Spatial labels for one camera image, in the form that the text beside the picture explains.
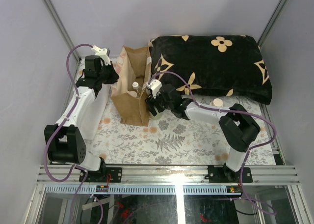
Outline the green bottle beige cap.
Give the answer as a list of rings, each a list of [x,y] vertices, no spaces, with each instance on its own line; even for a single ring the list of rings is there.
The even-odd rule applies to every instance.
[[[156,115],[153,115],[152,113],[150,113],[150,119],[151,120],[159,120],[161,119],[162,114],[161,113],[157,113]]]

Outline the brown canvas bag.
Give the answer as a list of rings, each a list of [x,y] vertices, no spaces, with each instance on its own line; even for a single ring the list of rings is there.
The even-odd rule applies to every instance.
[[[145,103],[148,97],[145,84],[151,77],[151,56],[148,47],[132,49],[124,46],[115,65],[118,82],[114,84],[111,99],[121,116],[121,123],[134,126],[147,126],[149,112]],[[132,83],[142,87],[140,98],[128,94],[133,91]]]

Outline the clear amber pump bottle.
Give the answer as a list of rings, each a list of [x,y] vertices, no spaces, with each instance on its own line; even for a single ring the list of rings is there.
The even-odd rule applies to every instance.
[[[136,93],[136,97],[140,98],[141,94],[142,94],[142,87],[140,86],[140,84],[138,82],[133,82],[132,88],[133,88],[134,92]]]

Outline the small white bottle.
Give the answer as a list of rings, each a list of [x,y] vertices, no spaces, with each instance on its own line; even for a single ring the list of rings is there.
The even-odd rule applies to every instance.
[[[137,94],[136,91],[129,91],[128,94],[129,94],[130,96],[132,96],[132,97],[135,97],[135,98],[138,97],[138,94]]]

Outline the beige bottle wooden cap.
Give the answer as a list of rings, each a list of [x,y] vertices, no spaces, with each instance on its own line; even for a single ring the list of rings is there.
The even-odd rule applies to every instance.
[[[213,107],[221,108],[223,107],[223,101],[220,98],[215,98],[211,101],[210,105]]]

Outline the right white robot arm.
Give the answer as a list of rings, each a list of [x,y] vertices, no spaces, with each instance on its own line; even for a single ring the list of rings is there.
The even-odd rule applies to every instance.
[[[145,88],[148,93],[145,102],[153,116],[169,110],[180,119],[217,123],[230,146],[224,177],[229,182],[241,177],[246,153],[261,130],[242,105],[234,104],[228,109],[197,104],[193,99],[180,96],[172,85],[162,85],[158,80],[146,83]]]

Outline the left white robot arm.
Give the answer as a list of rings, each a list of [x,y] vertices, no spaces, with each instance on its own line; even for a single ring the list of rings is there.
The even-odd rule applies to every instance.
[[[44,129],[50,145],[47,153],[52,162],[75,164],[90,171],[97,182],[107,178],[101,159],[87,151],[85,141],[92,140],[108,101],[109,88],[119,76],[107,54],[85,57],[84,74],[76,81],[76,89],[64,114],[54,125]]]

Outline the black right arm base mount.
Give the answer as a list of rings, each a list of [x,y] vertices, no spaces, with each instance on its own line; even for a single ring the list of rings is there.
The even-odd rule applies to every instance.
[[[209,180],[210,183],[239,183],[240,182],[240,170],[237,172],[229,169],[224,165],[208,165],[208,173],[204,177],[205,180]],[[243,168],[242,174],[243,183],[252,183],[252,173],[250,168]]]

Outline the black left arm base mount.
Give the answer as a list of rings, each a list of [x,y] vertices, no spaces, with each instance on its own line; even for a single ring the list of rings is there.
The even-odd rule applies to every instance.
[[[91,183],[120,183],[122,180],[121,167],[108,167],[101,157],[100,168],[97,171],[88,171],[85,182]]]

